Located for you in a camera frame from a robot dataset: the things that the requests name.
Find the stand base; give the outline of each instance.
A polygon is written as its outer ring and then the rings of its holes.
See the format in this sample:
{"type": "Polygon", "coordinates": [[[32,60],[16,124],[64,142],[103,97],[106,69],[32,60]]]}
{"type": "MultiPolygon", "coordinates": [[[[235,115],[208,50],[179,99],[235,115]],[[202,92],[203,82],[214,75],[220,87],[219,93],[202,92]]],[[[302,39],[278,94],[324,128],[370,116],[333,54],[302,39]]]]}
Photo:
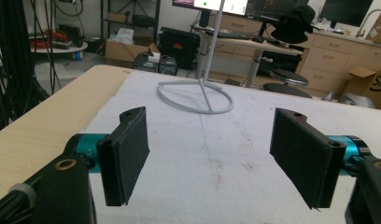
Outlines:
{"type": "Polygon", "coordinates": [[[215,85],[208,81],[203,81],[203,79],[199,79],[198,81],[194,80],[183,80],[183,81],[171,81],[171,82],[160,82],[159,88],[158,88],[158,94],[161,96],[161,98],[169,105],[173,105],[177,108],[194,112],[194,113],[201,113],[201,114],[221,114],[228,112],[233,109],[233,99],[232,97],[222,90],[222,88],[218,85],[215,85]],[[173,101],[169,99],[166,95],[163,94],[163,87],[168,85],[200,85],[200,88],[202,89],[203,95],[205,97],[205,102],[207,103],[208,109],[199,109],[190,107],[187,105],[180,104],[176,101],[173,101]],[[214,91],[219,92],[220,94],[224,95],[229,100],[229,105],[226,108],[219,109],[219,110],[213,110],[211,107],[211,104],[209,103],[208,97],[205,93],[205,87],[212,89],[214,91]]]}

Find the monitor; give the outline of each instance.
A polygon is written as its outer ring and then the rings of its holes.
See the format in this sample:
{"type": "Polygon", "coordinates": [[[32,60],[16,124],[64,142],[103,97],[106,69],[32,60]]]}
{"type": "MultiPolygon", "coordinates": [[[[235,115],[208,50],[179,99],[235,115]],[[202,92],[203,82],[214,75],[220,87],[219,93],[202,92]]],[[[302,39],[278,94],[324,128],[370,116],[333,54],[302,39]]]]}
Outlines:
{"type": "Polygon", "coordinates": [[[296,7],[306,6],[308,2],[308,0],[249,0],[246,16],[254,20],[278,20],[296,7]]]}
{"type": "MultiPolygon", "coordinates": [[[[28,34],[31,38],[34,38],[34,34],[36,33],[37,37],[42,37],[40,34],[44,30],[48,30],[50,27],[50,1],[47,2],[45,5],[44,2],[42,1],[27,1],[27,0],[22,0],[23,1],[23,6],[24,6],[24,14],[25,14],[25,20],[27,23],[27,30],[28,34]]],[[[52,28],[51,30],[55,30],[55,22],[54,19],[51,23],[52,28]]]]}
{"type": "MultiPolygon", "coordinates": [[[[223,12],[244,16],[248,0],[225,0],[223,12]]],[[[219,10],[220,0],[173,0],[174,7],[186,7],[202,10],[199,25],[206,27],[210,17],[210,10],[219,10]]]]}
{"type": "Polygon", "coordinates": [[[327,0],[319,17],[331,21],[334,29],[337,22],[360,27],[373,0],[327,0]]]}

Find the cardboard box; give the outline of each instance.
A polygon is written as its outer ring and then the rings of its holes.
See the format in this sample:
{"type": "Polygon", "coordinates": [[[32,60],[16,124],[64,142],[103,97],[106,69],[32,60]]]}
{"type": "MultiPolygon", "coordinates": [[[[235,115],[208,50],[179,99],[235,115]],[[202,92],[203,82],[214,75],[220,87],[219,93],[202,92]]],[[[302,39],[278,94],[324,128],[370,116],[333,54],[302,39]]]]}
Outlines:
{"type": "Polygon", "coordinates": [[[138,54],[148,51],[160,53],[156,45],[152,42],[151,36],[135,35],[133,40],[133,45],[107,40],[106,64],[133,68],[134,59],[138,54]]]}
{"type": "Polygon", "coordinates": [[[381,14],[377,18],[371,31],[365,37],[367,40],[372,40],[376,44],[381,44],[381,14]]]}
{"type": "Polygon", "coordinates": [[[369,97],[377,109],[381,109],[381,68],[375,71],[357,66],[351,69],[353,75],[344,93],[354,93],[369,97]]]}
{"type": "Polygon", "coordinates": [[[108,12],[109,21],[127,22],[127,16],[119,12],[108,12]]]}

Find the desk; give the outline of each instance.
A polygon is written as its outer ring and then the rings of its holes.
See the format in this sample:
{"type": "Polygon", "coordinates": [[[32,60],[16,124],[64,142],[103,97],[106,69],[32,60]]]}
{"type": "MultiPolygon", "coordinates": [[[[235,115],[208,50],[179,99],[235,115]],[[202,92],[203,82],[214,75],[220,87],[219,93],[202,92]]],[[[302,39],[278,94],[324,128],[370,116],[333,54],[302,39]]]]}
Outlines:
{"type": "MultiPolygon", "coordinates": [[[[209,42],[211,38],[211,36],[206,34],[201,34],[201,36],[203,38],[202,38],[202,46],[200,47],[200,55],[198,57],[196,78],[200,78],[202,76],[203,69],[205,69],[205,56],[207,54],[209,42]]],[[[278,47],[269,43],[257,43],[251,40],[217,38],[217,43],[226,44],[226,45],[234,45],[238,47],[252,48],[255,50],[254,57],[253,57],[254,59],[252,61],[251,67],[249,68],[249,72],[248,72],[248,80],[246,83],[246,87],[251,87],[252,84],[254,83],[255,76],[260,66],[261,56],[265,50],[271,51],[274,53],[282,53],[282,54],[288,54],[288,55],[303,54],[301,51],[296,49],[278,47]]]]}
{"type": "MultiPolygon", "coordinates": [[[[70,47],[69,49],[53,49],[53,53],[74,53],[78,51],[83,51],[88,47],[88,43],[83,42],[82,46],[80,47],[70,47]]],[[[50,49],[37,49],[36,53],[48,53],[50,49]]]]}
{"type": "Polygon", "coordinates": [[[269,154],[277,106],[304,113],[325,134],[356,135],[381,158],[381,110],[225,86],[234,109],[200,115],[159,99],[158,81],[179,77],[130,72],[95,66],[1,131],[0,198],[61,154],[73,134],[109,132],[118,111],[140,105],[150,154],[128,206],[105,207],[91,176],[99,223],[345,223],[354,178],[339,177],[332,208],[310,211],[269,154]]]}

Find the chair seat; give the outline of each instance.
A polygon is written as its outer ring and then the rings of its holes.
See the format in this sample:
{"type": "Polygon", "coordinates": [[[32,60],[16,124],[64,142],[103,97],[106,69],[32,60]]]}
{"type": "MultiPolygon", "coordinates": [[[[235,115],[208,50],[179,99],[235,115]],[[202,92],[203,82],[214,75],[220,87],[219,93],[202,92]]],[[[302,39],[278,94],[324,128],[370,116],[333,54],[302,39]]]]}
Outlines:
{"type": "Polygon", "coordinates": [[[292,85],[307,86],[309,84],[307,78],[286,70],[274,69],[270,72],[270,76],[292,85]]]}
{"type": "Polygon", "coordinates": [[[306,92],[298,90],[296,88],[293,88],[285,84],[267,83],[263,85],[263,89],[265,91],[273,91],[273,92],[284,93],[288,95],[310,98],[310,99],[313,98],[311,95],[307,94],[306,92]]]}

